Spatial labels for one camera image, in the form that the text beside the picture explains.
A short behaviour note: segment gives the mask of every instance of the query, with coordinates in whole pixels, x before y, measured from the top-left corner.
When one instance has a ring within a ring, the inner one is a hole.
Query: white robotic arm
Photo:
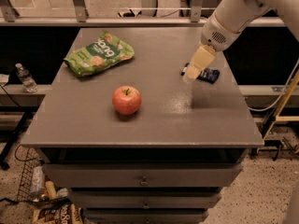
[[[274,9],[299,41],[299,0],[222,0],[203,27],[201,46],[194,53],[183,80],[195,80],[215,58],[228,49],[253,20]]]

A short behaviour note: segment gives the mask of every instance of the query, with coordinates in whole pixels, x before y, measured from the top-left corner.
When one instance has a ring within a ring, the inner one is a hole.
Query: desk
[[[70,51],[100,28],[81,29]],[[97,222],[198,223],[263,139],[222,53],[214,84],[183,83],[180,70],[201,28],[107,28],[135,49],[131,61],[77,79],[63,64],[21,144],[46,162],[45,174],[67,187]],[[113,91],[132,85],[142,106],[118,115]]]

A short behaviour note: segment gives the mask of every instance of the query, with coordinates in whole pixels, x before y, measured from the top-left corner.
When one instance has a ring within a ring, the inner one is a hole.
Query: speckled floor
[[[276,126],[268,139],[283,137],[295,146],[298,143],[299,126]],[[23,163],[16,161],[12,148],[7,162],[10,168],[0,170],[0,199],[7,197],[15,200],[21,180]],[[26,148],[18,150],[18,157],[25,158]],[[248,155],[243,161],[243,171],[233,184],[221,191],[222,198],[209,210],[204,224],[246,224],[282,223],[286,216],[292,191],[299,181],[299,156],[283,150],[276,161],[276,152],[262,149],[258,156]],[[0,223],[30,224],[34,207],[27,203],[9,205],[0,203]]]

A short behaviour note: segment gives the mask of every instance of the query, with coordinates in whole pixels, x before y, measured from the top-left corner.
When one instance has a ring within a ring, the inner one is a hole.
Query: gray tabletop
[[[70,51],[102,28],[81,29]],[[135,57],[105,72],[75,78],[63,64],[21,143],[27,147],[260,147],[263,139],[221,52],[211,85],[185,84],[180,70],[198,48],[201,28],[106,28]],[[121,85],[139,89],[142,106],[124,118],[113,108]]]

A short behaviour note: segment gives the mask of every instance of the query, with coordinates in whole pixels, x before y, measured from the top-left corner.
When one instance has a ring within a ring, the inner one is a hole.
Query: apple
[[[112,104],[120,114],[132,115],[141,105],[140,92],[132,86],[120,86],[112,95]]]

